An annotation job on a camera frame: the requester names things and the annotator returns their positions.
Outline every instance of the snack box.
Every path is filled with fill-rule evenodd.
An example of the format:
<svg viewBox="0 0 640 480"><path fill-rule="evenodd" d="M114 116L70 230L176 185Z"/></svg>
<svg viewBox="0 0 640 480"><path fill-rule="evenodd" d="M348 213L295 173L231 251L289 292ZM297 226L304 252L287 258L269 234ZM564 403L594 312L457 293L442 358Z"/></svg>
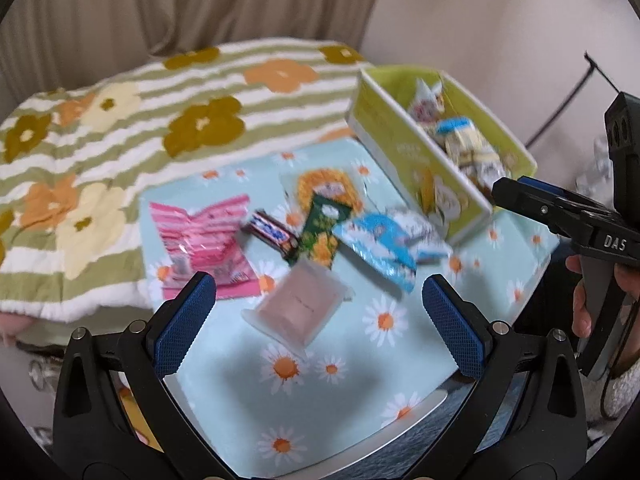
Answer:
<svg viewBox="0 0 640 480"><path fill-rule="evenodd" d="M349 126L409 206L421 211L453 245L486 222L494 208L407 113L417 78L429 86L442 82L442 118L471 119L512 178L533 176L537 164L509 129L447 73L406 65L361 70L348 111ZM421 193L425 184L426 192Z"/></svg>

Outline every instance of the table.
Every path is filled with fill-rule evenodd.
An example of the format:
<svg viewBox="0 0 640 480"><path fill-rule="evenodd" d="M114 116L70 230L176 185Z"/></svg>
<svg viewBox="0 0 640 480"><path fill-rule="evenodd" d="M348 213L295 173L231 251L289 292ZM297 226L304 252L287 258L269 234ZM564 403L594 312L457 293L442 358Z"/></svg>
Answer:
<svg viewBox="0 0 640 480"><path fill-rule="evenodd" d="M148 190L141 198L140 222L155 308L162 302L159 269L168 262L145 202L198 210L246 192L252 209L286 219L281 175L325 166L360 171L370 200L381 210L401 203L382 170L351 139L211 168L208 178L196 175ZM448 260L421 266L418 286L404 296L354 254L341 250L333 269L354 289L354 299L342 304L313 341L306 362L241 319L240 310L255 306L259 298L219 301L170 380L172 393L204 439L240 476L271 478L313 464L324 470L347 465L358 452L368 454L382 442L376 436L377 441L354 446L379 434L388 442L407 429L408 420L426 416L439 398L430 395L456 370L422 307L419 284L440 272L489 320L513 322L557 243L546 228L501 211ZM241 244L267 294L288 267L256 238ZM393 330L378 328L376 320L383 314L393 316ZM292 366L283 377L276 363L285 362ZM413 419L403 421L408 416ZM334 466L321 464L348 449L357 453L334 459Z"/></svg>

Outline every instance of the beige curtain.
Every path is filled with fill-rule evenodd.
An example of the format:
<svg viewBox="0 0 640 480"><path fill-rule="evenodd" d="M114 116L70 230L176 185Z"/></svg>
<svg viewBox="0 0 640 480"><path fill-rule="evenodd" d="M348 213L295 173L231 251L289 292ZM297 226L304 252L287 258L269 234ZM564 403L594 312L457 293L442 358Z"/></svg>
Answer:
<svg viewBox="0 0 640 480"><path fill-rule="evenodd" d="M357 48L375 0L15 0L0 72L17 102L209 44L268 36Z"/></svg>

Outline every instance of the flower pattern blanket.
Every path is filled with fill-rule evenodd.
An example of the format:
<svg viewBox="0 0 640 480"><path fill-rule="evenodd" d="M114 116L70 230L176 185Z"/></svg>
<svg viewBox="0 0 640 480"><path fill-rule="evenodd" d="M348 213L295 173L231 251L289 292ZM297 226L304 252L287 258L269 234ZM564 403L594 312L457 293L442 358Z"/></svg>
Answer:
<svg viewBox="0 0 640 480"><path fill-rule="evenodd" d="M27 99L0 126L0 312L70 322L151 307L140 193L349 135L363 66L345 45L272 38Z"/></svg>

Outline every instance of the snickers bar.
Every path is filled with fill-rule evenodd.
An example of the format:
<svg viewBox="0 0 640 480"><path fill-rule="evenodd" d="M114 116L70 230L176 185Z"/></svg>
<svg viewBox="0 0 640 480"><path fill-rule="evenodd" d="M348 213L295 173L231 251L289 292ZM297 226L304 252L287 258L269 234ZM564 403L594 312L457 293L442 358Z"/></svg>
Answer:
<svg viewBox="0 0 640 480"><path fill-rule="evenodd" d="M254 211L244 231L279 251L285 260L292 259L298 250L298 237L263 209Z"/></svg>

